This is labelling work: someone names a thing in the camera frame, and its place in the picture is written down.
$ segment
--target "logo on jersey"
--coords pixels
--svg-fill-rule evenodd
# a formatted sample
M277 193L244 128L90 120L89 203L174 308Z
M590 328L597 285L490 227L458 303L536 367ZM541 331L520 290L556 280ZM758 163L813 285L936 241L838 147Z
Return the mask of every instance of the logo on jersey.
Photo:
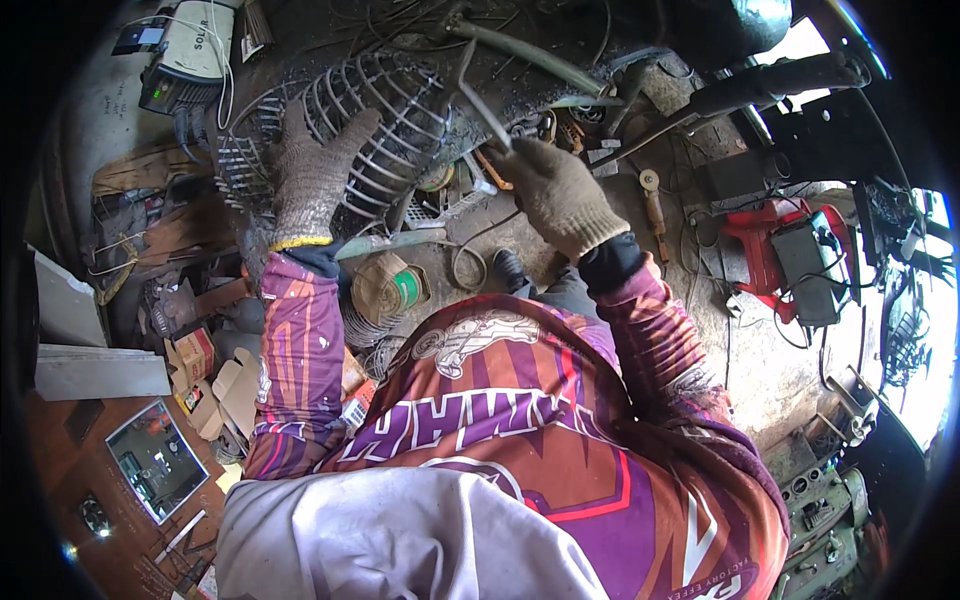
M534 344L540 326L530 317L494 308L452 324L447 329L431 329L413 345L416 359L436 355L437 372L449 379L463 376L464 362L500 340Z

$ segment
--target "wooden plank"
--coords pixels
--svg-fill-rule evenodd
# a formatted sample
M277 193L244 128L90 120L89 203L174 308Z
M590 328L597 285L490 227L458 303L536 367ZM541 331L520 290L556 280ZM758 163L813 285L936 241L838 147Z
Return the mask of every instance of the wooden plank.
M106 348L93 288L40 252L34 254L34 265L44 333L66 344Z
M168 396L162 356L47 356L36 360L36 390L48 401Z

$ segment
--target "gray glove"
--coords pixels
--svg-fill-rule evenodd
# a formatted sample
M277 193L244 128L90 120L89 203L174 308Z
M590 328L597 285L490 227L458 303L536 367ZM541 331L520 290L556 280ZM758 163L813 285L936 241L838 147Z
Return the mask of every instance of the gray glove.
M350 165L379 123L380 113L367 108L321 146L307 129L303 103L295 100L287 105L283 137L273 154L276 233L272 252L333 241L330 217L344 197Z
M513 151L495 156L494 163L514 185L530 225L574 265L587 252L630 230L576 156L520 137L514 139Z

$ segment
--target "black shoe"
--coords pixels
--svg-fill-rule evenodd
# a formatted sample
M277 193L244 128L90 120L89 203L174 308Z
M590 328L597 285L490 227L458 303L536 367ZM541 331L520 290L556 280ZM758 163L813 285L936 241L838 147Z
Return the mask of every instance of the black shoe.
M493 255L493 274L512 294L527 282L527 274L523 272L523 265L516 252L509 248L501 248Z

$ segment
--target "beige glove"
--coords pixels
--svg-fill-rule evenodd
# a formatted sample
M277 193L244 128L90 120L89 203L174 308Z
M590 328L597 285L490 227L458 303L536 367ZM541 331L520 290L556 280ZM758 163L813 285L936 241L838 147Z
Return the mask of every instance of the beige glove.
M497 171L514 185L530 225L576 264L580 257L630 230L616 216L587 166L541 141L515 138L514 149L495 156Z
M380 113L367 108L350 119L333 141L321 146L307 129L303 103L295 100L287 105L283 137L273 151L276 233L272 252L333 241L330 217L344 197L350 165L379 123Z

